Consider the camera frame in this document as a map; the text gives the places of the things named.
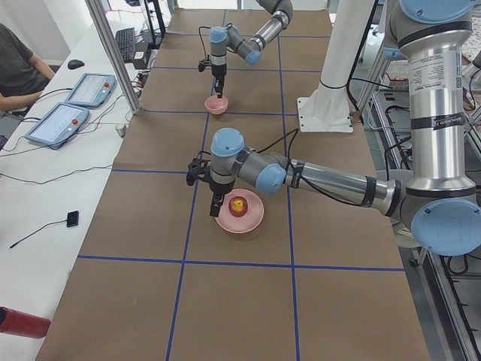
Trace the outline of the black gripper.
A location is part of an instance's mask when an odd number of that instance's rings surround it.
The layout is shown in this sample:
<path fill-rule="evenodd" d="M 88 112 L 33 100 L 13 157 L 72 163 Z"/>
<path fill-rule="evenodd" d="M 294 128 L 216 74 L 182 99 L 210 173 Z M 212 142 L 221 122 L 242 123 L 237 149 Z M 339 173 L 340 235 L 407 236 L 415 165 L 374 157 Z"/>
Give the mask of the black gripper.
<path fill-rule="evenodd" d="M 216 96 L 221 99 L 223 96 L 223 89 L 225 83 L 225 76 L 227 75 L 227 65 L 214 65 L 211 66 L 212 75 L 215 77 L 214 92 Z"/>
<path fill-rule="evenodd" d="M 231 181 L 227 184 L 220 184 L 212 180 L 209 187 L 213 193 L 213 197 L 210 203 L 210 216 L 218 217 L 224 202 L 225 195 L 230 193 L 234 188 L 234 181 Z"/>

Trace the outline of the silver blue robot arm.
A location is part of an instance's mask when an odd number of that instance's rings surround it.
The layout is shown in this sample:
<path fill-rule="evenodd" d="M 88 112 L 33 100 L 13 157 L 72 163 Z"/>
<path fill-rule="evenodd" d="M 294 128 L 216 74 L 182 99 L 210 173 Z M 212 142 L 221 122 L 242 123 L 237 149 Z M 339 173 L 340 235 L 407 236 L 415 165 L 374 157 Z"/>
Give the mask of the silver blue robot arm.
<path fill-rule="evenodd" d="M 480 245 L 475 183 L 464 170 L 461 46 L 472 32 L 472 1 L 392 1 L 386 37 L 407 58 L 413 177 L 378 180 L 298 159 L 263 156 L 233 128 L 217 131 L 205 180 L 212 191 L 210 215 L 242 179 L 274 194 L 280 186 L 323 194 L 336 202 L 376 208 L 398 217 L 424 248 L 460 256 Z"/>
<path fill-rule="evenodd" d="M 239 28 L 229 23 L 226 26 L 214 26 L 210 29 L 210 54 L 206 55 L 204 65 L 199 65 L 202 72 L 210 66 L 215 80 L 214 92 L 218 98 L 223 96 L 225 77 L 227 75 L 227 52 L 239 55 L 246 63 L 255 65 L 262 57 L 262 51 L 292 21 L 293 6 L 289 0 L 257 1 L 271 18 L 250 39 L 246 40 Z"/>

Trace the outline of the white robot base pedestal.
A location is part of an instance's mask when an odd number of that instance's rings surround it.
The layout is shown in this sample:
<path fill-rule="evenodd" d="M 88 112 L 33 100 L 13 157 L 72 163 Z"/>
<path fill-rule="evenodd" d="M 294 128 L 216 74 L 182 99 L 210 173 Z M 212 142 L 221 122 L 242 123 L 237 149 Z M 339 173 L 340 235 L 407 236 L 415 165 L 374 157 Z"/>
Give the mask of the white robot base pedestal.
<path fill-rule="evenodd" d="M 353 131 L 347 84 L 376 6 L 374 0 L 339 2 L 319 85 L 310 96 L 298 98 L 302 132 Z"/>

